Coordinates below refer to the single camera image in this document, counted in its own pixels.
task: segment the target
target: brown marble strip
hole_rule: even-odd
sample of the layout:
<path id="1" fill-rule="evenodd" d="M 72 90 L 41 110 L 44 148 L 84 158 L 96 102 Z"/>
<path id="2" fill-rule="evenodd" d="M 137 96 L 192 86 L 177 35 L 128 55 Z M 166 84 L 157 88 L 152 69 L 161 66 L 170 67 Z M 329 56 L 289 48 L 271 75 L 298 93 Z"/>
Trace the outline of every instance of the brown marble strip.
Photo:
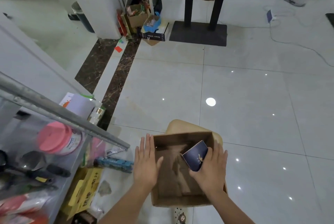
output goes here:
<path id="1" fill-rule="evenodd" d="M 103 106 L 108 111 L 106 112 L 107 113 L 106 117 L 109 117 L 109 119 L 105 118 L 105 120 L 103 121 L 103 124 L 105 124 L 107 127 L 110 123 L 111 116 L 114 113 L 114 110 L 118 102 L 118 99 L 120 97 L 121 91 L 123 89 L 125 80 L 129 74 L 129 71 L 130 71 L 132 62 L 135 58 L 139 43 L 140 43 L 140 40 L 135 41 L 135 42 L 128 42 L 124 50 L 124 53 L 122 55 L 122 58 L 119 61 L 116 71 L 108 86 L 106 94 L 104 95 L 104 98 L 102 100 Z"/>
<path id="2" fill-rule="evenodd" d="M 91 94 L 94 92 L 117 43 L 118 40 L 98 39 L 75 76 L 76 81 Z"/>

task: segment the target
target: forearm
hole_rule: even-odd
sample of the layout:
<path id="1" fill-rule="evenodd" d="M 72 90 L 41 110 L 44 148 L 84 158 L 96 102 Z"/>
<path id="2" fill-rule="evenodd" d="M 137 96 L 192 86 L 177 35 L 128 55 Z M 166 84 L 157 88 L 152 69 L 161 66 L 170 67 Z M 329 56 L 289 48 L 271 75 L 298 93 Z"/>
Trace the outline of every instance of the forearm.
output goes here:
<path id="1" fill-rule="evenodd" d="M 207 195 L 225 224 L 254 224 L 223 190 Z"/>
<path id="2" fill-rule="evenodd" d="M 99 224 L 135 224 L 150 190 L 133 184 L 128 192 L 107 212 Z"/>

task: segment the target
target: person's right hand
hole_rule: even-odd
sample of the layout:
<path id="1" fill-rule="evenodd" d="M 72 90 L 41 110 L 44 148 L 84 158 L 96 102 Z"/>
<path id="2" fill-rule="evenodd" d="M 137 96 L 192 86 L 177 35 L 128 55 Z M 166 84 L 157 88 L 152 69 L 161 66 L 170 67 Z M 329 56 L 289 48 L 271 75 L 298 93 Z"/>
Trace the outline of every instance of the person's right hand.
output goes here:
<path id="1" fill-rule="evenodd" d="M 208 148 L 200 170 L 197 172 L 189 170 L 190 176 L 196 180 L 208 198 L 214 193 L 223 191 L 227 159 L 228 151 L 224 152 L 223 146 L 215 140 L 214 148 L 213 150 L 211 147 Z"/>

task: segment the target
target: shelf rail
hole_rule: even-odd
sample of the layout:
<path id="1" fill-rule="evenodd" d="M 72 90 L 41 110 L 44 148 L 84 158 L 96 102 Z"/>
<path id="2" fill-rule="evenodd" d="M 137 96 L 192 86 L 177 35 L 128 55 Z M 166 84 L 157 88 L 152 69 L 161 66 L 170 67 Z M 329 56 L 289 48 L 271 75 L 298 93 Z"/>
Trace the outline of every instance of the shelf rail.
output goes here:
<path id="1" fill-rule="evenodd" d="M 0 97 L 127 150 L 130 145 L 0 72 Z"/>

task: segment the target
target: red card on floor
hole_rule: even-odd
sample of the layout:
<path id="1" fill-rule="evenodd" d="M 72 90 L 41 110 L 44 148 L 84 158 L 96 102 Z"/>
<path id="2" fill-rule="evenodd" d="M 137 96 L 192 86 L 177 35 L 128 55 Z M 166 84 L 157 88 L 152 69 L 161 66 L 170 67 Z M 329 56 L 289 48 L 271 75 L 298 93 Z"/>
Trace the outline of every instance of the red card on floor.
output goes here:
<path id="1" fill-rule="evenodd" d="M 123 49 L 121 47 L 119 47 L 119 46 L 116 46 L 115 50 L 118 51 L 118 52 L 121 52 Z"/>

